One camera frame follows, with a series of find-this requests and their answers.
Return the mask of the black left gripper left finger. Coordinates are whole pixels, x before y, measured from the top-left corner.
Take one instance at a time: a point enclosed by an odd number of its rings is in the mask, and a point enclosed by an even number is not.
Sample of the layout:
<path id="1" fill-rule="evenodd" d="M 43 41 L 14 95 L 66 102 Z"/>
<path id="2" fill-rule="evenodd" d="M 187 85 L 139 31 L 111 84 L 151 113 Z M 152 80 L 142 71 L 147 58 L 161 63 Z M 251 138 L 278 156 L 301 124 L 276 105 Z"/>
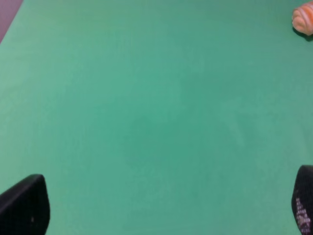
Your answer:
<path id="1" fill-rule="evenodd" d="M 31 174 L 0 194 L 2 235 L 44 235 L 50 221 L 45 178 Z"/>

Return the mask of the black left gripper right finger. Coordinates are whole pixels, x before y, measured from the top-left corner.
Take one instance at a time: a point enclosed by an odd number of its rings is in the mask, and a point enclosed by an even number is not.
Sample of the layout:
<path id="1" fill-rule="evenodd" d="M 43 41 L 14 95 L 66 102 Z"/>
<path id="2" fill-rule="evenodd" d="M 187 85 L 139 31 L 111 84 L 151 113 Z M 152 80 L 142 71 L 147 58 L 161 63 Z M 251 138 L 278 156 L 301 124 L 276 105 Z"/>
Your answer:
<path id="1" fill-rule="evenodd" d="M 291 198 L 291 208 L 302 235 L 313 234 L 313 166 L 300 166 Z"/>

